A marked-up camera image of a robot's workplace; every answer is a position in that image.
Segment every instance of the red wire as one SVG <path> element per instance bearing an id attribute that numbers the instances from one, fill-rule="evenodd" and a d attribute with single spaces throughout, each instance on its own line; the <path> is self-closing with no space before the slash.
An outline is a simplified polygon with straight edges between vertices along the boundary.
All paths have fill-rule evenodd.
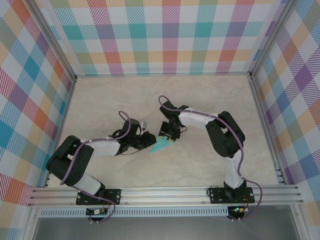
<path id="1" fill-rule="evenodd" d="M 105 211 L 105 204 L 106 204 L 106 201 L 103 201 L 103 207 L 102 207 L 103 211 Z"/>
<path id="2" fill-rule="evenodd" d="M 246 195 L 244 195 L 244 198 L 246 199 L 246 208 L 249 209 L 249 199 Z"/>

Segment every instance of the colorful plaid pattern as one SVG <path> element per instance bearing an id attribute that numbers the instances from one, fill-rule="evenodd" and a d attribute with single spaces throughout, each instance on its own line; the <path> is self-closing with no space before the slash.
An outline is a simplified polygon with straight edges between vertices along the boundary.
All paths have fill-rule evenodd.
<path id="1" fill-rule="evenodd" d="M 42 187 L 72 82 L 22 0 L 0 3 L 0 239 Z"/>
<path id="2" fill-rule="evenodd" d="M 254 55 L 254 58 L 253 58 L 253 61 L 249 67 L 249 72 L 252 72 L 256 62 L 257 62 L 257 59 L 259 58 L 260 56 L 260 53 L 262 51 L 262 49 L 265 47 L 268 39 L 269 39 L 269 36 L 270 36 L 270 33 L 272 33 L 272 31 L 274 30 L 274 27 L 276 25 L 276 22 L 278 21 L 279 17 L 281 16 L 281 13 L 284 9 L 284 6 L 286 5 L 286 2 L 287 0 L 281 0 L 281 3 L 278 7 L 278 9 L 276 10 L 274 16 L 273 16 L 273 19 L 268 27 L 268 30 L 265 32 L 264 36 L 263 36 L 263 39 L 259 45 L 259 48 L 258 50 L 256 51 L 255 55 Z"/>
<path id="3" fill-rule="evenodd" d="M 247 72 L 274 0 L 37 2 L 74 70 L 100 75 Z"/>
<path id="4" fill-rule="evenodd" d="M 319 0 L 299 1 L 256 83 L 286 175 L 320 233 Z"/>

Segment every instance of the black mounting bracket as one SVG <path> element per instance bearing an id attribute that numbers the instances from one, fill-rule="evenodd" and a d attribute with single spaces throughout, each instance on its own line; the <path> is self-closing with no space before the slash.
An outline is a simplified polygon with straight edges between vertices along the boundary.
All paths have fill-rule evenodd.
<path id="1" fill-rule="evenodd" d="M 121 200 L 121 189 L 107 189 L 106 188 L 106 189 L 104 189 L 102 198 L 109 199 L 110 201 L 114 202 L 115 205 L 119 205 L 120 200 Z M 80 205 L 80 206 L 83 206 L 83 205 L 103 205 L 104 201 L 90 197 L 80 191 L 80 192 L 78 192 L 78 194 L 76 196 L 75 204 Z"/>
<path id="2" fill-rule="evenodd" d="M 255 202 L 254 192 L 251 187 L 246 187 L 243 192 L 230 199 L 224 187 L 210 187 L 207 191 L 211 204 L 253 204 Z"/>

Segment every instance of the plaid wall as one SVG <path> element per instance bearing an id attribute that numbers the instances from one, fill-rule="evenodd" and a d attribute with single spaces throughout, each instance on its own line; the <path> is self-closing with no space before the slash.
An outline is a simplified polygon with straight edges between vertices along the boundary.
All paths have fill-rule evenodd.
<path id="1" fill-rule="evenodd" d="M 281 0 L 281 3 L 278 7 L 278 9 L 276 10 L 273 18 L 272 18 L 272 21 L 267 29 L 267 31 L 265 32 L 264 36 L 263 36 L 263 39 L 259 45 L 259 48 L 258 50 L 256 51 L 255 55 L 254 55 L 254 58 L 253 58 L 253 61 L 248 69 L 248 72 L 252 72 L 256 62 L 257 62 L 257 59 L 259 58 L 260 56 L 260 53 L 262 51 L 262 49 L 265 47 L 266 43 L 267 43 L 267 40 L 269 39 L 269 36 L 270 34 L 272 33 L 272 31 L 274 30 L 274 27 L 276 25 L 276 22 L 278 21 L 279 17 L 281 16 L 281 13 L 282 13 L 282 10 L 284 9 L 284 6 L 286 5 L 286 2 L 287 0 Z"/>
<path id="2" fill-rule="evenodd" d="M 291 184 L 302 187 L 320 236 L 320 0 L 300 0 L 257 75 Z"/>
<path id="3" fill-rule="evenodd" d="M 37 2 L 75 72 L 99 75 L 247 72 L 280 1 Z"/>
<path id="4" fill-rule="evenodd" d="M 22 0 L 0 2 L 0 240 L 46 177 L 72 82 Z"/>

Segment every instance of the perforated metal strip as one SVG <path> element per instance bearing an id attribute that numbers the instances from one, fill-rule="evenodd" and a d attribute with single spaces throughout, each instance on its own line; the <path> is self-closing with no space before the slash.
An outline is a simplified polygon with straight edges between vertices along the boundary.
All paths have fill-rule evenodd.
<path id="1" fill-rule="evenodd" d="M 117 207 L 114 218 L 227 216 L 226 206 L 204 207 Z M 40 218 L 86 218 L 85 208 L 43 208 Z"/>

